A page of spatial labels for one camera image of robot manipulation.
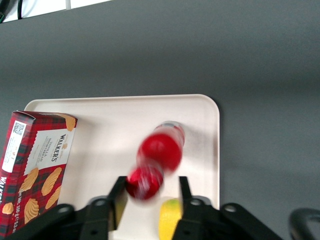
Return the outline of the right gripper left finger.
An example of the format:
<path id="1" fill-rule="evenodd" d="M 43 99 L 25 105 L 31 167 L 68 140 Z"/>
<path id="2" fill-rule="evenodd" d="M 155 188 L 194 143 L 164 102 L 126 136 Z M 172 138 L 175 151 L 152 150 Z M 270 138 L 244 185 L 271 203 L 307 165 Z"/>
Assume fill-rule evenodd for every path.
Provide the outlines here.
<path id="1" fill-rule="evenodd" d="M 109 202 L 108 230 L 115 231 L 120 225 L 128 201 L 125 176 L 118 177 L 107 199 Z"/>

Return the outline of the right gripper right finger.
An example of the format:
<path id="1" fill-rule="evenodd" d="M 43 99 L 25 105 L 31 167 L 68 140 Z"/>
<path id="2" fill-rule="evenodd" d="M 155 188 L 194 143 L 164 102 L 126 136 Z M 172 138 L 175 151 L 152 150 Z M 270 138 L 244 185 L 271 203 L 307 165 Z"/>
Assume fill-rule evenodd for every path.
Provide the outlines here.
<path id="1" fill-rule="evenodd" d="M 189 186 L 189 181 L 186 176 L 179 176 L 179 189 L 180 194 L 179 198 L 181 201 L 181 212 L 182 212 L 182 219 L 184 221 L 190 222 L 191 219 L 191 208 L 190 208 L 190 202 L 192 200 L 192 193 Z"/>

